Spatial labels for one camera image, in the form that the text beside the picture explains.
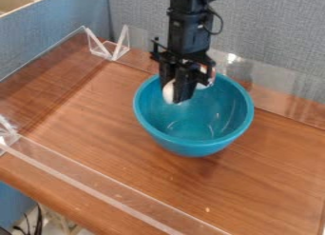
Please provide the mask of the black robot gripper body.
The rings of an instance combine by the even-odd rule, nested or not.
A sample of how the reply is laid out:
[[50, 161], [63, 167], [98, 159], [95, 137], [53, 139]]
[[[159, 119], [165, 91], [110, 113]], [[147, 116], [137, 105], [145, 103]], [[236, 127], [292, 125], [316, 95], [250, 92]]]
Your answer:
[[199, 63], [205, 66], [215, 66], [215, 62], [206, 55], [213, 32], [213, 14], [207, 10], [193, 13], [182, 13], [175, 10], [167, 12], [169, 30], [167, 45], [151, 39], [153, 51], [150, 58], [158, 62], [170, 63]]

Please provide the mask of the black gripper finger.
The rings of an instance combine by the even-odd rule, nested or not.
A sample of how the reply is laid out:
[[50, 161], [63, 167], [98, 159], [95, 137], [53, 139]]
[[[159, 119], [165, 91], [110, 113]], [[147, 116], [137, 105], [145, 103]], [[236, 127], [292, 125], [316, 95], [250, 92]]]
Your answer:
[[181, 103], [191, 98], [197, 86], [197, 71], [194, 65], [179, 66], [175, 68], [174, 96], [173, 102]]
[[161, 61], [158, 64], [159, 85], [165, 85], [175, 78], [175, 64]]

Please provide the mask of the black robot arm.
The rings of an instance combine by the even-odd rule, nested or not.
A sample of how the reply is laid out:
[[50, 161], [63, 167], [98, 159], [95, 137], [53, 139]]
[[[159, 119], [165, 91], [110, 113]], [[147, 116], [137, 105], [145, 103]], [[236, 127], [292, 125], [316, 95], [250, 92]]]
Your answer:
[[167, 46], [154, 37], [150, 58], [158, 62], [162, 97], [167, 104], [189, 100], [197, 87], [209, 87], [215, 62], [207, 56], [214, 0], [170, 0]]

